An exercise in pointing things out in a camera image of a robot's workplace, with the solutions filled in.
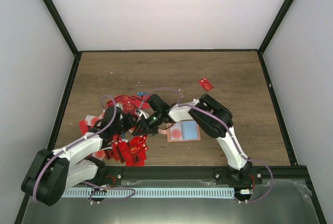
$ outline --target black frame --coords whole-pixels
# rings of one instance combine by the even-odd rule
[[[55,120],[54,128],[52,130],[52,134],[49,140],[48,144],[48,150],[54,149],[61,122],[66,110],[67,102],[69,99],[69,95],[71,93],[71,89],[74,83],[75,75],[79,67],[81,55],[83,52],[96,52],[93,50],[86,50],[86,51],[78,51],[76,48],[64,22],[62,21],[60,14],[58,13],[55,5],[53,4],[52,0],[43,0],[47,9],[49,10],[51,16],[53,17],[56,25],[58,26],[61,34],[63,35],[65,41],[67,42],[69,48],[71,49],[74,60],[73,65],[70,71],[70,75],[65,87],[65,91],[61,100],[61,104],[59,107],[59,111]],[[270,76],[268,74],[265,61],[263,58],[263,53],[265,52],[267,46],[269,45],[270,41],[272,40],[275,32],[277,31],[278,27],[280,26],[284,16],[288,12],[292,2],[294,0],[285,0],[282,4],[275,20],[273,21],[266,37],[264,38],[261,46],[259,49],[213,49],[213,50],[205,50],[205,49],[187,49],[187,50],[105,50],[109,52],[134,52],[134,51],[154,51],[154,52],[161,52],[161,51],[256,51],[258,53],[259,61],[263,70],[263,74],[266,80],[267,88],[271,96],[271,100],[273,103],[273,107],[276,113],[276,117],[280,126],[281,134],[286,146],[286,150],[288,153],[289,161],[292,166],[270,166],[274,178],[277,179],[304,179],[306,182],[306,185],[308,189],[312,192],[312,202],[315,207],[315,211],[317,213],[318,219],[320,223],[326,223],[323,211],[321,209],[321,206],[319,204],[317,195],[315,193],[314,187],[312,185],[308,169],[306,166],[298,165],[297,158],[295,155],[295,152],[293,150],[286,125],[281,113],[281,110],[279,108],[278,101],[276,99],[276,95],[274,92],[274,88],[271,83]],[[158,167],[112,167],[109,166],[107,168],[109,174],[121,175],[122,179],[212,179],[215,180],[215,174],[216,171],[225,170],[227,167],[225,166],[200,166],[200,167],[188,167],[188,166],[178,166],[178,167],[164,167],[164,166],[158,166]],[[262,179],[269,179],[270,175],[265,167],[262,166],[254,166],[253,171],[259,172],[262,175]],[[29,195],[25,195],[21,204],[21,207],[19,209],[17,218],[15,223],[19,224],[22,223],[24,213],[27,207],[29,201]]]

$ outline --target blue piece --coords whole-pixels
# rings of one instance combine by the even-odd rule
[[[183,140],[198,139],[198,126],[195,121],[182,122]]]
[[[138,97],[148,95],[148,93],[137,93]]]

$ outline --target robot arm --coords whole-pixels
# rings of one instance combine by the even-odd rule
[[[54,160],[50,168],[43,175],[37,188],[37,199],[51,206],[61,198],[65,189],[77,185],[82,181],[92,179],[101,181],[104,177],[105,163],[94,157],[87,158],[87,156],[107,146],[114,135],[125,133],[132,127],[135,127],[132,133],[133,136],[155,135],[158,133],[159,125],[162,123],[176,123],[186,120],[195,120],[207,135],[218,141],[226,154],[228,165],[231,169],[230,173],[237,182],[247,179],[252,164],[242,157],[247,156],[243,153],[235,136],[231,112],[216,100],[205,94],[193,102],[169,106],[158,95],[153,94],[147,102],[154,110],[154,114],[151,116],[140,109],[136,112],[137,116],[124,114],[121,107],[116,107],[117,116],[112,124],[99,135],[87,138],[110,122],[111,116],[114,113],[114,107],[108,107],[103,119],[99,123],[100,127],[95,125],[94,128],[90,129],[84,135],[85,140],[81,143],[70,149],[66,148],[70,146],[69,144],[61,149],[53,151],[43,149],[38,152],[24,178],[21,190],[32,195],[36,179],[47,161],[55,154],[58,154],[58,152],[64,151],[63,154]],[[221,119],[227,124],[232,136],[227,133],[227,129],[219,121],[190,106],[209,112]]]
[[[212,115],[221,119],[228,126],[231,135],[220,122],[190,106],[210,112]],[[192,102],[174,105],[169,111],[169,116],[174,122],[195,120],[200,128],[208,136],[215,138],[221,146],[234,179],[236,181],[242,181],[247,177],[251,170],[252,163],[243,158],[247,158],[247,155],[244,154],[236,138],[232,122],[233,116],[227,108],[222,106],[211,96],[204,94],[201,98],[193,100]]]

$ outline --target wooden floor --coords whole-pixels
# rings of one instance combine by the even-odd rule
[[[84,53],[56,147],[81,136],[78,122],[86,115],[100,115],[102,95],[135,95],[169,86],[181,89],[182,102],[190,102],[206,93],[198,84],[203,77],[215,87],[208,94],[232,112],[244,152],[268,165],[289,165],[256,52]],[[176,101],[175,93],[158,94],[168,103]],[[200,141],[188,142],[167,142],[161,134],[148,137],[146,165],[227,165],[217,141],[200,133]]]

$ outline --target blue square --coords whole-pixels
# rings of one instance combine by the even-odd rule
[[[182,122],[183,140],[198,139],[198,126],[195,121]]]

